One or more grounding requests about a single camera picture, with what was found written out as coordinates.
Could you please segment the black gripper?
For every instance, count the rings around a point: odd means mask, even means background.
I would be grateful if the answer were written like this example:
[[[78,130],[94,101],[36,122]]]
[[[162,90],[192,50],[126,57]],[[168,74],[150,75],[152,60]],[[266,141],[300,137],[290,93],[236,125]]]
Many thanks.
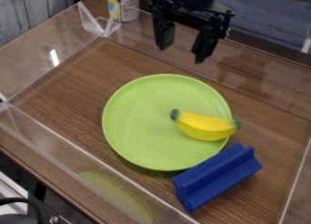
[[[231,8],[216,0],[152,0],[155,44],[166,50],[175,41],[175,21],[198,30],[192,46],[195,63],[200,64],[212,55],[219,38],[226,38],[231,18],[235,16]]]

